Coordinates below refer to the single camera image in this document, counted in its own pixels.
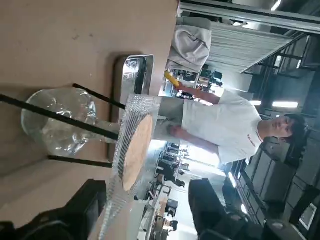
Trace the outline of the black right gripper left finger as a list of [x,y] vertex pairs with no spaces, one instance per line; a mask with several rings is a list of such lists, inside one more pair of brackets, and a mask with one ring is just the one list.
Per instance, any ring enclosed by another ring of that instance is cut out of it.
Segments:
[[18,228],[11,221],[2,221],[0,238],[2,240],[87,240],[106,203],[106,182],[89,179],[64,207],[42,212]]

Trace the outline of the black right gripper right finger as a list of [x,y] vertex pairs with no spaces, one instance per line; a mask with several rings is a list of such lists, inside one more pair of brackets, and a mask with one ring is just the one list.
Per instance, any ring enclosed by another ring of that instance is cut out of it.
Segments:
[[242,211],[223,206],[208,179],[191,180],[188,202],[199,240],[298,240],[289,222],[268,219],[254,223]]

